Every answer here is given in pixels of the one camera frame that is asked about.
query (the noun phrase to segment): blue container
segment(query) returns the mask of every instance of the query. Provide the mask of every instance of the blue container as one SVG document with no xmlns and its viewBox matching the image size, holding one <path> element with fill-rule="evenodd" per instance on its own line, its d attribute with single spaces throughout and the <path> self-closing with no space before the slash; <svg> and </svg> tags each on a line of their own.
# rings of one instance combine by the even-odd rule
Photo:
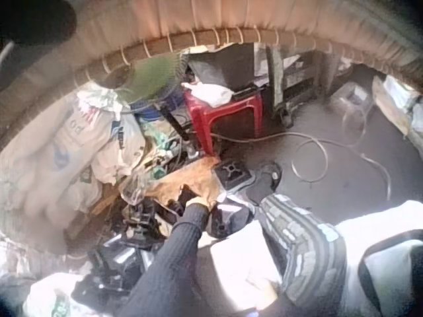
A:
<svg viewBox="0 0 423 317">
<path fill-rule="evenodd" d="M 173 92 L 169 96 L 167 96 L 167 98 L 165 98 L 163 101 L 166 102 L 167 108 L 170 111 L 179 108 L 180 105 L 184 103 L 184 92 L 182 90 L 182 87 L 176 87 Z M 130 106 L 132 110 L 136 110 L 148 105 L 149 103 L 150 102 L 148 101 L 140 100 L 134 102 Z M 134 115 L 137 119 L 140 118 L 147 122 L 153 122 L 162 117 L 161 113 L 158 112 L 153 105 L 150 105 L 149 107 L 144 108 L 143 110 L 137 111 Z"/>
</svg>

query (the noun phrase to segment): concrete floor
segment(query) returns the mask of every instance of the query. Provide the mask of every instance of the concrete floor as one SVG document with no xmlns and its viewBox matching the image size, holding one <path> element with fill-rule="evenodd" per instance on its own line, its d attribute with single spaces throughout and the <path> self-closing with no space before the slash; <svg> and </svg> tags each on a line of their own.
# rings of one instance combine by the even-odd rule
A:
<svg viewBox="0 0 423 317">
<path fill-rule="evenodd" d="M 349 78 L 370 90 L 374 72 L 358 67 Z M 289 131 L 345 143 L 342 117 L 327 108 L 327 101 L 311 101 L 298 109 L 294 126 Z M 265 125 L 274 133 L 274 123 Z M 223 158 L 237 158 L 251 169 L 264 160 L 282 165 L 284 175 L 277 192 L 288 195 L 296 204 L 307 207 L 334 225 L 340 221 L 398 206 L 408 199 L 423 201 L 423 162 L 418 151 L 404 139 L 375 106 L 367 120 L 357 152 L 381 163 L 391 175 L 392 195 L 386 200 L 386 182 L 381 172 L 348 149 L 325 145 L 329 157 L 327 176 L 313 184 L 301 181 L 291 169 L 291 158 L 304 139 L 279 137 L 259 143 L 229 146 Z M 314 144 L 306 145 L 295 157 L 298 171 L 315 178 L 324 168 L 322 152 Z"/>
</svg>

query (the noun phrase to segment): plastic bag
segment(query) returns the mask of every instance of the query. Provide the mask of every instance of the plastic bag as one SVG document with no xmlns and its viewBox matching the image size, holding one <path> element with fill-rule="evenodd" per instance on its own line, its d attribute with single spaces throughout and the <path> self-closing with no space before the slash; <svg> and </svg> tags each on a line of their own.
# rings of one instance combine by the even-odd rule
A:
<svg viewBox="0 0 423 317">
<path fill-rule="evenodd" d="M 136 168 L 130 177 L 119 185 L 120 197 L 130 205 L 137 205 L 144 198 L 150 185 L 149 173 L 143 166 Z"/>
<path fill-rule="evenodd" d="M 106 317 L 71 298 L 71 293 L 82 275 L 56 273 L 31 286 L 24 305 L 28 317 Z"/>
<path fill-rule="evenodd" d="M 207 102 L 212 108 L 227 104 L 231 101 L 233 95 L 231 89 L 219 85 L 203 83 L 198 83 L 197 85 L 183 83 L 182 85 L 191 89 L 192 96 Z"/>
<path fill-rule="evenodd" d="M 145 139 L 132 114 L 123 115 L 112 127 L 112 140 L 94 157 L 91 166 L 97 180 L 114 185 L 130 175 L 141 160 Z"/>
</svg>

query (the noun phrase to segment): red plastic stool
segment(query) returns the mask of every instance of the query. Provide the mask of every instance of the red plastic stool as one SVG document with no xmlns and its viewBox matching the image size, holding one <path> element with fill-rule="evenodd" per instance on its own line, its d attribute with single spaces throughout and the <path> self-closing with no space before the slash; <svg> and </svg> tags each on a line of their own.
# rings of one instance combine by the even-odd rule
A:
<svg viewBox="0 0 423 317">
<path fill-rule="evenodd" d="M 231 101 L 217 108 L 210 107 L 204 101 L 191 95 L 190 90 L 184 92 L 185 103 L 190 112 L 192 125 L 197 138 L 206 154 L 213 155 L 212 125 L 219 117 L 234 114 L 246 108 L 254 111 L 254 135 L 258 137 L 262 128 L 263 104 L 260 93 L 240 101 Z"/>
</svg>

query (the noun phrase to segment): person's arm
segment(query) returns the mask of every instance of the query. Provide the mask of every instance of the person's arm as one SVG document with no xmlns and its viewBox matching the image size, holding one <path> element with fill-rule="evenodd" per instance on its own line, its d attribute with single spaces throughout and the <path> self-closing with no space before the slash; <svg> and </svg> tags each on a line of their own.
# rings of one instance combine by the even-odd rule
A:
<svg viewBox="0 0 423 317">
<path fill-rule="evenodd" d="M 200 203 L 186 208 L 119 316 L 189 316 L 186 311 L 194 305 L 192 280 L 198 241 L 207 216 L 208 208 Z"/>
</svg>

